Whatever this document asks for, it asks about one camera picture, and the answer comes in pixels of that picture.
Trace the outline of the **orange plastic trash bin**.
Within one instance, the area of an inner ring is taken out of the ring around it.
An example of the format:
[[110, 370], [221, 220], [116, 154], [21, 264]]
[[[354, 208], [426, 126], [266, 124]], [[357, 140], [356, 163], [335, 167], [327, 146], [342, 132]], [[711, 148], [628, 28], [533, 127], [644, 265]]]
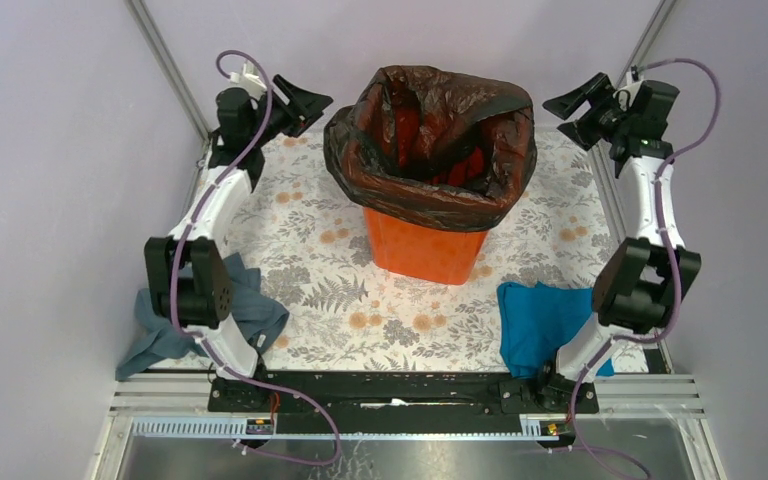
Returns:
[[488, 235], [422, 227], [371, 208], [363, 215], [376, 266], [445, 285], [467, 282]]

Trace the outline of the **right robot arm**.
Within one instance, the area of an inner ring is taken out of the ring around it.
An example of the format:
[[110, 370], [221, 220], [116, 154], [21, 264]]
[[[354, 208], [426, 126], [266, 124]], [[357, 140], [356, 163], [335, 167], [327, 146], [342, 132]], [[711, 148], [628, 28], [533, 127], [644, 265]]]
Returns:
[[543, 104], [580, 148], [608, 143], [615, 179], [630, 195], [633, 213], [624, 240], [597, 276], [590, 317], [538, 374], [533, 396], [549, 412], [576, 404], [618, 348], [665, 337], [701, 268], [700, 255], [685, 247], [675, 222], [674, 149], [662, 138], [679, 90], [636, 71], [626, 79], [616, 87], [597, 73]]

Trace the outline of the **black trash bag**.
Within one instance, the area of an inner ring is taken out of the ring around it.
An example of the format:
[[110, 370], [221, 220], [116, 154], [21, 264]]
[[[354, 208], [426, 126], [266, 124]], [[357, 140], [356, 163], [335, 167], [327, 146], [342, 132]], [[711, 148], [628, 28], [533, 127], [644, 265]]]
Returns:
[[531, 96], [513, 83], [382, 67], [326, 124], [325, 165], [357, 205], [422, 227], [487, 231], [535, 171], [533, 117]]

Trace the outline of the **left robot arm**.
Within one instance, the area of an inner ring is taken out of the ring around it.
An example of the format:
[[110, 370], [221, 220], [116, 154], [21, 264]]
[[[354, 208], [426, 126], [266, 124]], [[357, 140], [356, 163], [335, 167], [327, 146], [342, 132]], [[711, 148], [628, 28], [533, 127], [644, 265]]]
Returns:
[[267, 385], [256, 342], [239, 328], [232, 306], [245, 302], [218, 243], [260, 179], [263, 146], [278, 135], [300, 136], [332, 102], [280, 75], [267, 82], [231, 74], [215, 100], [218, 127], [210, 136], [202, 193], [167, 235], [149, 238], [144, 247], [154, 313], [213, 361], [214, 394], [233, 385], [232, 398], [248, 411], [276, 408], [286, 390]]

